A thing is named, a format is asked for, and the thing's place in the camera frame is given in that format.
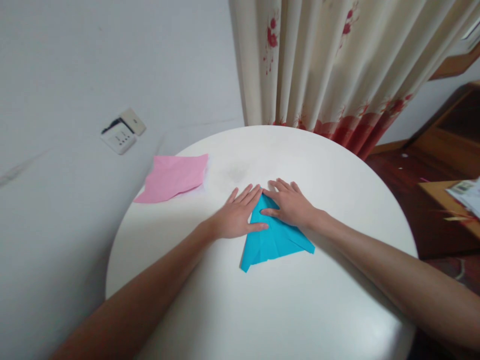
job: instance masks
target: pink paper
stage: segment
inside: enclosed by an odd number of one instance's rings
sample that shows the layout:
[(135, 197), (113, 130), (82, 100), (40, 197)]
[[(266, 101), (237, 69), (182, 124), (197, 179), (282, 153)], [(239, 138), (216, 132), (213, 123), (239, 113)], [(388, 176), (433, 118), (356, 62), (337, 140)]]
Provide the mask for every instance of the pink paper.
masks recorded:
[(154, 204), (203, 184), (209, 155), (195, 157), (154, 156), (153, 170), (145, 179), (145, 189), (134, 203)]

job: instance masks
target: cream curtain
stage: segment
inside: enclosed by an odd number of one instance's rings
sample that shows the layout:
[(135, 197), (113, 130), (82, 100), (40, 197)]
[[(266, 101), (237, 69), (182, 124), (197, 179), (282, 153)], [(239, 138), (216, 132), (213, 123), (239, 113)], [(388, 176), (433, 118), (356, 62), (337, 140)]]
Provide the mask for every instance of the cream curtain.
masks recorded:
[(366, 158), (473, 22), (479, 0), (236, 0), (249, 125)]

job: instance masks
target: blue origami paper airplane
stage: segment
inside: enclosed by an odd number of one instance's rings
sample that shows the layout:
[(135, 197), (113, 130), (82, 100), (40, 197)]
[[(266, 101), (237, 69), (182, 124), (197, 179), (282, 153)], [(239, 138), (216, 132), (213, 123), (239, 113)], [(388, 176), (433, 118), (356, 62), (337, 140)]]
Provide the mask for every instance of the blue origami paper airplane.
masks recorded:
[(261, 210), (267, 208), (279, 209), (271, 198), (262, 194), (251, 214), (250, 223), (267, 223), (268, 229), (260, 232), (251, 232), (247, 235), (240, 266), (244, 272), (249, 270), (250, 265), (273, 260), (302, 250), (311, 254), (315, 251), (315, 246), (298, 227), (290, 226), (275, 217), (265, 216), (260, 213)]

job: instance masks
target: wall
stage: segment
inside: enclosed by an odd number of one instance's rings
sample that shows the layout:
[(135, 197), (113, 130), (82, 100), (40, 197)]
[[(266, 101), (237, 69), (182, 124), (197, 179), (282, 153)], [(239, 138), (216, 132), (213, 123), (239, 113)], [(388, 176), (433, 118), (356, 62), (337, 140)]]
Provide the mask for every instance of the wall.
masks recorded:
[(428, 81), (382, 136), (378, 145), (409, 139), (463, 84), (480, 80), (480, 58), (466, 72), (455, 77)]
[[(0, 354), (45, 359), (103, 300), (152, 156), (244, 125), (229, 3), (4, 0), (0, 59)], [(128, 107), (119, 156), (99, 135)]]

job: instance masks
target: table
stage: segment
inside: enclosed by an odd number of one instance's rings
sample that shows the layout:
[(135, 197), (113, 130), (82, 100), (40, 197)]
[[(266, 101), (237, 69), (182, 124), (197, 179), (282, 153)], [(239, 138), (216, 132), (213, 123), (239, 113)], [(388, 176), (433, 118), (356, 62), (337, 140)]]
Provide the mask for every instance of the table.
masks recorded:
[[(428, 195), (435, 199), (445, 210), (453, 211), (459, 215), (472, 216), (464, 206), (457, 202), (445, 189), (451, 188), (453, 185), (458, 184), (460, 180), (453, 181), (435, 181), (435, 182), (420, 182), (418, 185)], [(446, 218), (454, 217), (455, 215), (445, 214)], [(475, 219), (474, 221), (464, 222), (465, 226), (478, 240), (480, 240), (480, 222)]]
[[(213, 214), (234, 187), (296, 181), (311, 203), (417, 256), (407, 220), (382, 180), (322, 136), (249, 126), (205, 138), (179, 156), (208, 153), (205, 189), (132, 203), (110, 254), (106, 296)], [(217, 241), (188, 279), (140, 359), (405, 359), (415, 332), (392, 303), (318, 237), (301, 251), (240, 270), (245, 236)]]

